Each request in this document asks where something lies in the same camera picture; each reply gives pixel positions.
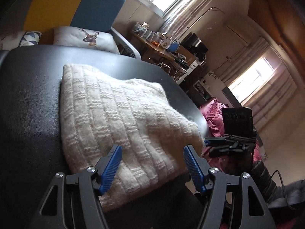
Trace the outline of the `cluttered wooden side table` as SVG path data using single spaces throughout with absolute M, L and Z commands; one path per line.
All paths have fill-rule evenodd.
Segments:
M 175 40 L 151 31 L 147 23 L 135 23 L 131 36 L 141 44 L 139 53 L 142 60 L 161 68 L 178 84 L 202 65 L 195 55 L 181 45 L 176 52 L 167 52 L 166 48 Z

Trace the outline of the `beige window curtain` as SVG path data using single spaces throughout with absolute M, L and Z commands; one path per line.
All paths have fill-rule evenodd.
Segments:
M 210 1 L 182 0 L 161 26 L 160 32 L 166 36 L 178 38 L 186 32 L 187 26 L 201 13 Z

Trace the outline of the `cream knitted sweater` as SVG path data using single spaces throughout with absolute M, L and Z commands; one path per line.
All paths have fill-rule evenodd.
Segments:
M 79 173 L 120 145 L 123 158 L 109 191 L 110 211 L 159 188 L 186 171 L 183 148 L 204 146 L 198 125 L 170 106 L 158 83 L 118 80 L 89 65 L 63 68 L 60 94 L 63 152 Z

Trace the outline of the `geometric pattern cushion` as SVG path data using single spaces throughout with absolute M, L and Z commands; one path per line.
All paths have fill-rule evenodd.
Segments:
M 37 46 L 42 35 L 40 31 L 18 31 L 1 36 L 1 50 L 11 51 L 18 47 Z

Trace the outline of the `deer print cushion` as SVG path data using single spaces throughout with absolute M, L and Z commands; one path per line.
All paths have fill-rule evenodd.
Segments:
M 53 44 L 100 50 L 119 54 L 119 49 L 110 33 L 87 30 L 72 26 L 60 26 L 53 28 Z

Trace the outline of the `black monitor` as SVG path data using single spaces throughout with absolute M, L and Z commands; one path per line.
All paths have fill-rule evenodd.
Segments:
M 206 54 L 208 52 L 208 48 L 204 45 L 202 40 L 195 34 L 190 32 L 181 42 L 181 46 L 183 46 L 186 50 L 188 50 L 193 55 L 198 53 Z

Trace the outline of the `yellow blue grey sofa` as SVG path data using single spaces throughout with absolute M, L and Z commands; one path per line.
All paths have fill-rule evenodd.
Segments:
M 53 29 L 72 26 L 82 31 L 113 35 L 128 55 L 140 59 L 137 49 L 112 26 L 126 0 L 16 0 L 1 17 L 1 36 L 39 31 L 41 44 L 51 44 Z

